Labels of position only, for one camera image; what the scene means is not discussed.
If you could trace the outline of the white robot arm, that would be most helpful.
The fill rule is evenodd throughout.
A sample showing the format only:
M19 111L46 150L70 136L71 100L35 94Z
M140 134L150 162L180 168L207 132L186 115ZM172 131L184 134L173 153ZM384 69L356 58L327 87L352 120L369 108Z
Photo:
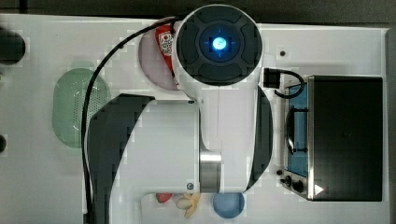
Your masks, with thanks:
M141 224L148 194L253 187L273 147L263 61L258 25L244 11L210 5L189 14L172 49L180 98L121 94L91 118L89 224Z

